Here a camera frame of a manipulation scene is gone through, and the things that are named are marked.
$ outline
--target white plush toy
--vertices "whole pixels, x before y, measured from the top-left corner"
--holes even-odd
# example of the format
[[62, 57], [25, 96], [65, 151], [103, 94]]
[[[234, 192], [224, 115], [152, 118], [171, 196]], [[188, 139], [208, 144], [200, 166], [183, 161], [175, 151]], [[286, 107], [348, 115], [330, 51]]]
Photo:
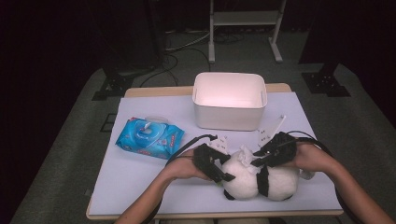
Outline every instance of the white plush toy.
[[314, 173], [301, 172], [292, 167], [256, 167], [250, 163], [257, 159], [245, 146], [235, 152], [221, 166], [225, 174], [235, 176], [231, 181], [222, 181], [224, 194], [230, 200], [247, 200], [259, 193], [273, 201], [290, 198], [297, 190], [299, 177], [310, 179]]

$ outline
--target metal stand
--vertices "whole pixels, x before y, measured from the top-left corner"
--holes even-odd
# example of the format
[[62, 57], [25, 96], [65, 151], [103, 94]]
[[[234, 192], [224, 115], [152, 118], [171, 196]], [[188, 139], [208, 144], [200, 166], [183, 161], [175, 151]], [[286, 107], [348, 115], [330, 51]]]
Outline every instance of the metal stand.
[[318, 73], [302, 73], [309, 90], [312, 93], [326, 93], [330, 97], [350, 96], [334, 77], [337, 65], [338, 63], [325, 63]]
[[246, 12], [214, 12], [214, 0], [210, 0], [210, 25], [209, 25], [209, 62], [215, 62], [214, 26], [226, 25], [274, 25], [275, 30], [269, 38], [271, 49], [277, 63], [282, 63], [279, 49], [276, 45], [280, 23], [283, 19], [286, 0], [282, 0], [279, 10], [276, 11], [246, 11]]
[[92, 97], [93, 101], [104, 101], [109, 96], [123, 96], [132, 87], [133, 79], [121, 76], [115, 69], [103, 67], [106, 80], [101, 89]]

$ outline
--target wet wipes package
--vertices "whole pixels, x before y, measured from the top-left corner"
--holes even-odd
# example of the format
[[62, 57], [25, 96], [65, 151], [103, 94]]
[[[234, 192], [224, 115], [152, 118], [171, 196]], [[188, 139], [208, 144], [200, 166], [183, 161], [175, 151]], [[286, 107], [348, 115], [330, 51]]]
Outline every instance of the wet wipes package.
[[116, 145], [124, 150], [168, 160], [179, 148], [184, 131], [176, 125], [128, 119]]

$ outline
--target storage bin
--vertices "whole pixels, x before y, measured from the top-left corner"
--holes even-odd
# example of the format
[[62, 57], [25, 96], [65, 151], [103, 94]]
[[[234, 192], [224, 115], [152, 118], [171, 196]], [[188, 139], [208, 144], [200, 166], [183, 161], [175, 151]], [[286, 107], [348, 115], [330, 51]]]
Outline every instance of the storage bin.
[[260, 126], [267, 93], [259, 75], [209, 72], [195, 78], [192, 100], [198, 127], [253, 131]]

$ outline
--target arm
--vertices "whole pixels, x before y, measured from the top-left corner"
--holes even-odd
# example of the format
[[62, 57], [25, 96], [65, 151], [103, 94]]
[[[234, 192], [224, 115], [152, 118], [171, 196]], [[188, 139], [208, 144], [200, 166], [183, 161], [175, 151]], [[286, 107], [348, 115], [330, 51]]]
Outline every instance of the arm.
[[154, 178], [146, 190], [131, 204], [117, 219], [116, 224], [141, 223], [149, 216], [173, 180], [178, 178], [200, 177], [208, 178], [192, 163], [193, 150], [188, 150], [180, 155]]
[[341, 163], [315, 145], [299, 144], [291, 165], [307, 171], [325, 173], [347, 206], [364, 223], [395, 223]]

